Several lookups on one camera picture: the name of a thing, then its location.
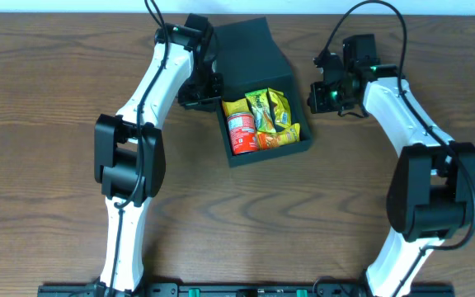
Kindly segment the green yellow snack packet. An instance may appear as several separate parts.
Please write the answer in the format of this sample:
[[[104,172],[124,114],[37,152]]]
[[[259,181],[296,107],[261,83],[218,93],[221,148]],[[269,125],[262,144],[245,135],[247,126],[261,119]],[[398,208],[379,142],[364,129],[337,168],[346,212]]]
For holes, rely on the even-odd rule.
[[[276,132],[270,115],[270,104],[267,90],[261,89],[245,94],[254,116],[256,130],[258,132],[273,134]]]

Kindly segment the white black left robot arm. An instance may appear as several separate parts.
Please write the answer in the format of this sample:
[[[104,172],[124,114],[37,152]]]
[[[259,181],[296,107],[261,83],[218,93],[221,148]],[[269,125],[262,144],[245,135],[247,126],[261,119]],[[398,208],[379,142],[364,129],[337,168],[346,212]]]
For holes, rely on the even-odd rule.
[[[133,96],[115,115],[97,119],[94,176],[105,197],[108,235],[95,296],[131,296],[139,288],[146,215],[166,171],[164,120],[173,102],[214,111],[223,95],[223,77],[214,66],[218,51],[209,23],[162,25],[153,60]]]

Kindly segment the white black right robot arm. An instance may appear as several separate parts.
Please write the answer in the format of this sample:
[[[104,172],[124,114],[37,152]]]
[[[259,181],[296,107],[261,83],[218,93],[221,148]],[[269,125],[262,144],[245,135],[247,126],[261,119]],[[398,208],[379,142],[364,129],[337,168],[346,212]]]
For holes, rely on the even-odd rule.
[[[408,296],[432,252],[460,249],[475,232],[475,146],[456,142],[428,116],[398,66],[333,59],[318,67],[311,111],[344,116],[360,106],[398,156],[386,196],[390,231],[351,295]]]

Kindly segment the red cylindrical can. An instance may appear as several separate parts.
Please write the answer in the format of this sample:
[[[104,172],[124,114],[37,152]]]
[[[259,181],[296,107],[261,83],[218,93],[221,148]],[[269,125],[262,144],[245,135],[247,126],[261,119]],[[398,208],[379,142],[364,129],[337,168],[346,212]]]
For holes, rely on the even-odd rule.
[[[250,112],[236,113],[227,118],[230,142],[234,155],[259,150],[256,140],[256,127]]]

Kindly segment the yellow orange biscuit packet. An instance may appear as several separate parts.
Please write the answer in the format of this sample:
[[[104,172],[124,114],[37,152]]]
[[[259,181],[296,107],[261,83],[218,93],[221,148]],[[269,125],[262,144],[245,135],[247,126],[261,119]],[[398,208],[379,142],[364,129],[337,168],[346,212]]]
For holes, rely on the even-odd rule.
[[[257,132],[256,136],[261,150],[294,144],[300,141],[300,124],[296,123],[276,133]]]

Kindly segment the small yellow snack packet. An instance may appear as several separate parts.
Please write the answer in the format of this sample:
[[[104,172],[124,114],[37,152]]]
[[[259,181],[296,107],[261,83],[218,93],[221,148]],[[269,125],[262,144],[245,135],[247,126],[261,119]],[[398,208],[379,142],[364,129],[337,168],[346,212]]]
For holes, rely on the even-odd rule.
[[[238,99],[236,101],[222,101],[222,108],[226,117],[238,113],[250,113],[246,98]]]

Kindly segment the plain yellow snack packet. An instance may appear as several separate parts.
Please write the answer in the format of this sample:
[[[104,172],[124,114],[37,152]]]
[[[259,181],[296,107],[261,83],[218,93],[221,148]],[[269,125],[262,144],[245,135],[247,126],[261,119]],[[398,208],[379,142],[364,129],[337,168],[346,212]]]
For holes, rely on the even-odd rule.
[[[273,106],[274,123],[282,129],[289,128],[292,125],[292,121],[288,99],[281,91],[268,88],[267,92]]]

